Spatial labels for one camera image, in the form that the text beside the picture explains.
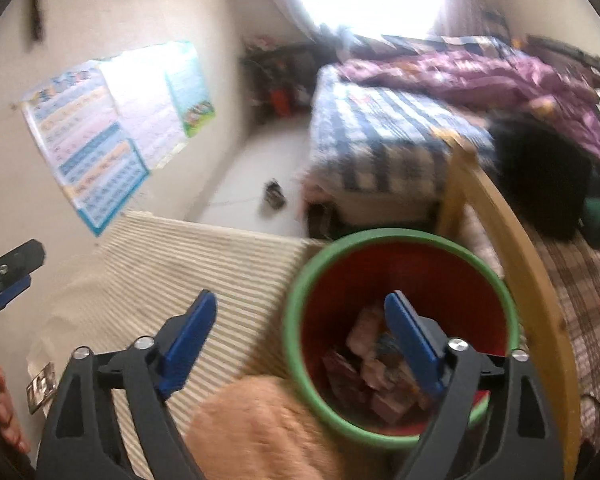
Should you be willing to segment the person's left hand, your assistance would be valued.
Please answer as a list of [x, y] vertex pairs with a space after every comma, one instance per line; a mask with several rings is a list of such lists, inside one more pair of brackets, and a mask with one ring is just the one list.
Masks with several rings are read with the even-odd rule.
[[24, 435], [6, 385], [4, 370], [0, 367], [0, 431], [3, 439], [21, 454], [29, 454], [30, 443]]

